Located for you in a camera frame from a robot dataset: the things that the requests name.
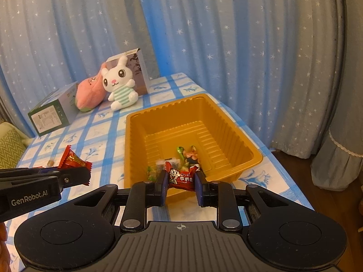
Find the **lace trim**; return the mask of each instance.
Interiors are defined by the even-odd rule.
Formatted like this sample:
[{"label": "lace trim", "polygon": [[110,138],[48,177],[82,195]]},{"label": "lace trim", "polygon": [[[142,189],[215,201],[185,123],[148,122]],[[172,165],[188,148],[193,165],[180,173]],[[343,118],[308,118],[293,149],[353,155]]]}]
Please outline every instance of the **lace trim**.
[{"label": "lace trim", "polygon": [[333,138],[333,136],[331,135],[330,129],[329,129],[329,137],[331,138],[331,140],[334,142],[334,144],[339,147],[340,149],[344,150],[345,152],[349,153],[350,155],[356,156],[356,157],[363,157],[363,154],[356,154],[348,149],[346,149],[343,145],[339,144],[337,141],[335,141],[335,139]]}]

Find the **plush toy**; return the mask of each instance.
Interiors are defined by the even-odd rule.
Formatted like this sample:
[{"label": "plush toy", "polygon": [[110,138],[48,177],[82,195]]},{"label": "plush toy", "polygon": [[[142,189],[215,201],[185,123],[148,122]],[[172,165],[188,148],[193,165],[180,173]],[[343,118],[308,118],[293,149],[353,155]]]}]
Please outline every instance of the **plush toy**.
[{"label": "plush toy", "polygon": [[81,81],[76,93],[76,106],[80,111],[94,109],[105,98],[107,92],[102,85],[101,70],[106,69],[106,63],[102,63],[98,74],[92,78]]},{"label": "plush toy", "polygon": [[122,55],[114,68],[101,70],[103,86],[107,92],[111,92],[108,100],[113,101],[112,111],[133,105],[139,98],[133,89],[135,81],[132,78],[131,69],[126,67],[127,61],[127,56]]}]

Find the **blue and white checkered tablecloth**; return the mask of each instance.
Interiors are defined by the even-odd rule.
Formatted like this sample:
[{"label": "blue and white checkered tablecloth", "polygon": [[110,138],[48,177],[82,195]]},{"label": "blue and white checkered tablecloth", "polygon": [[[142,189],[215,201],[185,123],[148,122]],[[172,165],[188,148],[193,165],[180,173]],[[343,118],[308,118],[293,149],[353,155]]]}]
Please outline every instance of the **blue and white checkered tablecloth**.
[{"label": "blue and white checkered tablecloth", "polygon": [[[154,79],[151,81],[150,94],[141,96],[134,105],[128,108],[112,112],[110,102],[106,101],[90,112],[80,112],[70,126],[37,137],[24,153],[18,167],[46,167],[50,159],[53,159],[57,165],[65,147],[71,144],[72,150],[81,159],[93,162],[91,181],[89,187],[80,185],[65,189],[59,202],[6,222],[8,228],[7,246],[11,256],[10,267],[12,271],[20,271],[24,267],[14,247],[13,240],[16,229],[24,220],[108,183],[114,183],[119,188],[123,188],[125,128],[126,116],[129,113],[205,92],[184,73]],[[259,165],[244,171],[239,179],[233,183],[233,186],[244,189],[247,184],[258,184],[312,208],[285,169],[251,129],[229,107],[220,103],[213,96],[209,95],[209,97],[240,127],[264,156]],[[123,210],[118,216],[117,224],[121,220],[122,212]],[[247,224],[242,208],[241,216],[244,224]],[[196,197],[192,197],[166,207],[152,207],[148,209],[147,218],[155,221],[216,220],[216,209],[212,207],[200,208],[197,205]]]}]

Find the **bunny face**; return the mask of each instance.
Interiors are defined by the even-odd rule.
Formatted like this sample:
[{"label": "bunny face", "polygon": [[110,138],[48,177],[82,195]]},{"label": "bunny face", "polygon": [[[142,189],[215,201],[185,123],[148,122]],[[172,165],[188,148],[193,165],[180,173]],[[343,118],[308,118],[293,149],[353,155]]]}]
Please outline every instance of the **bunny face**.
[{"label": "bunny face", "polygon": [[102,69],[102,84],[107,92],[113,92],[117,88],[126,85],[127,82],[132,79],[132,71],[126,67],[128,61],[127,56],[120,57],[117,65],[110,70],[106,68]]}]

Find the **screw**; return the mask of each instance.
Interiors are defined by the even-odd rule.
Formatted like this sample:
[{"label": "screw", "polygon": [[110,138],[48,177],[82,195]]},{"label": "screw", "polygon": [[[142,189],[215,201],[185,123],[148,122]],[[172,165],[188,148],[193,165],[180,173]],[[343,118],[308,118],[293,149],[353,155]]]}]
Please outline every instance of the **screw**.
[{"label": "screw", "polygon": [[136,228],[140,226],[140,221],[139,220],[135,220],[135,219],[128,219],[126,221],[123,222],[124,227],[126,228]]},{"label": "screw", "polygon": [[226,228],[237,228],[240,225],[240,223],[237,220],[228,219],[228,220],[224,220],[222,222],[222,225]]}]

